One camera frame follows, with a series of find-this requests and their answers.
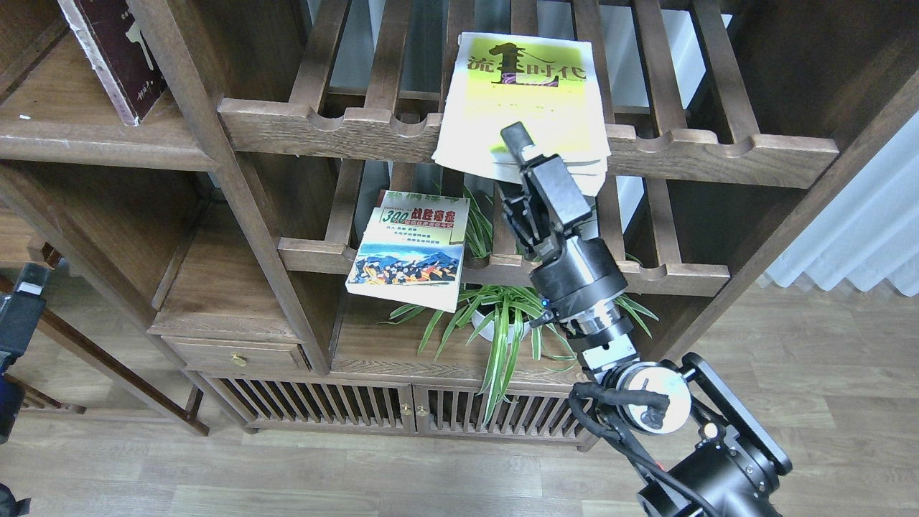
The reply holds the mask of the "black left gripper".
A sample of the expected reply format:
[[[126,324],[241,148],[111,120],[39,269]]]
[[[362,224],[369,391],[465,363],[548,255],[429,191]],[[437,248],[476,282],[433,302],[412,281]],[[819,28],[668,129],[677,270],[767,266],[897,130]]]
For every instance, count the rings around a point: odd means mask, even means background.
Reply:
[[[10,294],[2,297],[1,359],[16,360],[23,356],[46,305],[42,292],[50,270],[29,263],[25,266]],[[1,437],[9,441],[19,410],[25,400],[25,389],[1,377]]]

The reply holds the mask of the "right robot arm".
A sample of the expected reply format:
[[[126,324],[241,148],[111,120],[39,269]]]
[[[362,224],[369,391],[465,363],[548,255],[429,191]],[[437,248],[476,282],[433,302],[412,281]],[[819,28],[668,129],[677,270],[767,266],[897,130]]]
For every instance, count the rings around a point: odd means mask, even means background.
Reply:
[[[593,210],[559,156],[545,156],[520,122],[501,131],[519,177],[501,185],[503,213],[542,298],[535,326],[559,326],[588,381],[568,402],[583,429],[624,455],[650,516],[775,516],[770,496],[788,455],[698,354],[646,361],[618,299],[626,279],[605,242],[585,238]]]

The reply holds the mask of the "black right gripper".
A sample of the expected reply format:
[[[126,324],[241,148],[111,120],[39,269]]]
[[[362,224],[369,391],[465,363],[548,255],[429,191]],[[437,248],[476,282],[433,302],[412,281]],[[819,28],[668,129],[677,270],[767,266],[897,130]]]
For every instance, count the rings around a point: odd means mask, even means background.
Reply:
[[[564,322],[612,300],[628,283],[606,242],[574,235],[591,213],[564,160],[544,156],[516,122],[501,130],[503,143],[518,164],[512,181],[501,181],[503,217],[527,261],[541,261],[531,282],[547,302],[552,322]],[[564,240],[557,256],[557,236]]]

